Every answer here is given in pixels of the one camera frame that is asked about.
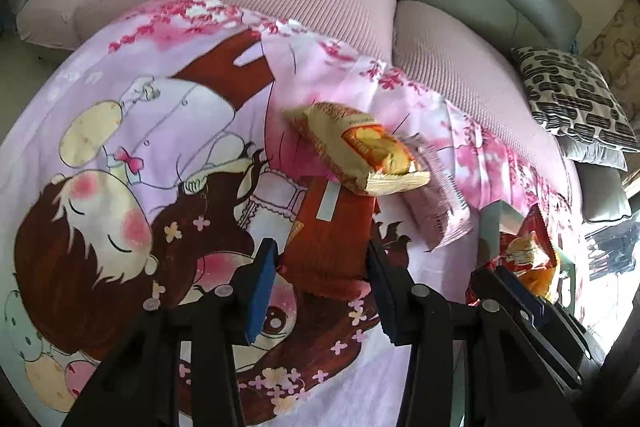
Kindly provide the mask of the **pink snack packet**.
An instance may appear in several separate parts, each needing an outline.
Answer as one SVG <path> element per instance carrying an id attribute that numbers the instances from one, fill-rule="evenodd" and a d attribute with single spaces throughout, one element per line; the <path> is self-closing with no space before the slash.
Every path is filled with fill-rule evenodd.
<path id="1" fill-rule="evenodd" d="M 401 140 L 419 166 L 431 175 L 427 184 L 402 194 L 426 249 L 434 251 L 472 231 L 471 209 L 436 148 L 420 134 Z"/>

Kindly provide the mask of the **dark red snack packet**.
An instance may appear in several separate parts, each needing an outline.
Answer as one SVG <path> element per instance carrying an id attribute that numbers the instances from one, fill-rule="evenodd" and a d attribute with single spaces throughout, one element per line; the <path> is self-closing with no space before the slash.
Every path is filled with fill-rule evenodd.
<path id="1" fill-rule="evenodd" d="M 324 178 L 307 192 L 279 260 L 279 273 L 300 291 L 354 299 L 369 291 L 366 252 L 376 199 Z"/>

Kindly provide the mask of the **yellow orange bread packet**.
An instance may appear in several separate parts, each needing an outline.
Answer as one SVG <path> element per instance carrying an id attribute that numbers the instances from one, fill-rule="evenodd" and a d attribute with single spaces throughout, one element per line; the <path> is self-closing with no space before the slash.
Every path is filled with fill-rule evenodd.
<path id="1" fill-rule="evenodd" d="M 283 114 L 352 193 L 392 195 L 431 181 L 431 173 L 408 147 L 359 109 L 337 102 L 317 102 L 285 109 Z"/>

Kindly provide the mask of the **pink anime print cloth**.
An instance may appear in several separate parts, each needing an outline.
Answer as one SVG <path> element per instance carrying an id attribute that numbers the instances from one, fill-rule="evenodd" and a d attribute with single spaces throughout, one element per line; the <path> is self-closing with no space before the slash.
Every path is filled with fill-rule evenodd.
<path id="1" fill-rule="evenodd" d="M 282 114 L 316 102 L 422 135 L 473 209 L 538 207 L 553 245 L 577 247 L 578 206 L 382 58 L 218 0 L 145 3 L 73 53 L 2 143 L 1 368 L 38 425 L 62 424 L 140 313 L 227 284 L 263 239 L 283 254 L 308 181 L 331 181 Z M 376 199 L 370 237 L 416 280 L 464 298 L 474 234 L 428 251 L 394 194 Z M 369 291 L 326 299 L 280 273 L 262 332 L 234 356 L 256 426 L 392 425 L 408 361 Z"/>

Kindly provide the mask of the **grey cushion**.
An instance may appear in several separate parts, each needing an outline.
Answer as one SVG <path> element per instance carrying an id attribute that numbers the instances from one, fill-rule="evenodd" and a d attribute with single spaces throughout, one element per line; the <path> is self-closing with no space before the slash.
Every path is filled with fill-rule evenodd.
<path id="1" fill-rule="evenodd" d="M 625 156 L 620 150 L 612 150 L 598 142 L 582 143 L 565 135 L 558 136 L 556 139 L 564 156 L 572 161 L 620 171 L 627 170 Z"/>

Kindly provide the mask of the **black white patterned pillow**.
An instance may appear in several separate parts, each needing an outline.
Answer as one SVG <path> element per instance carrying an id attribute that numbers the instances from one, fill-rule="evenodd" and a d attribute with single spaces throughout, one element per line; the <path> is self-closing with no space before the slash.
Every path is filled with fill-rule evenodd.
<path id="1" fill-rule="evenodd" d="M 521 46 L 510 53 L 541 127 L 587 145 L 638 152 L 639 139 L 596 65 L 542 46 Z"/>

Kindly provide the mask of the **patterned beige curtain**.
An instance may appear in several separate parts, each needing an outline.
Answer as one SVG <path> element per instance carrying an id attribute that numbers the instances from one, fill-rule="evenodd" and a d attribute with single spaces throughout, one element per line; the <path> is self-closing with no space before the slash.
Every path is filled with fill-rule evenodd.
<path id="1" fill-rule="evenodd" d="M 624 0 L 582 54 L 600 69 L 629 119 L 639 110 L 639 2 Z"/>

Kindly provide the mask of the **pink ribbed sofa cover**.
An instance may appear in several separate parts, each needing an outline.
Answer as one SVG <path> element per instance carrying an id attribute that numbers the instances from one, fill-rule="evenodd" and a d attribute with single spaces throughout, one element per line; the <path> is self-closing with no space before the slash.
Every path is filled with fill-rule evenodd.
<path id="1" fill-rule="evenodd" d="M 149 0 L 28 0 L 20 37 L 70 52 Z M 463 109 L 529 160 L 572 207 L 582 198 L 574 164 L 533 120 L 510 49 L 546 38 L 506 0 L 221 0 L 348 42 L 391 61 Z"/>

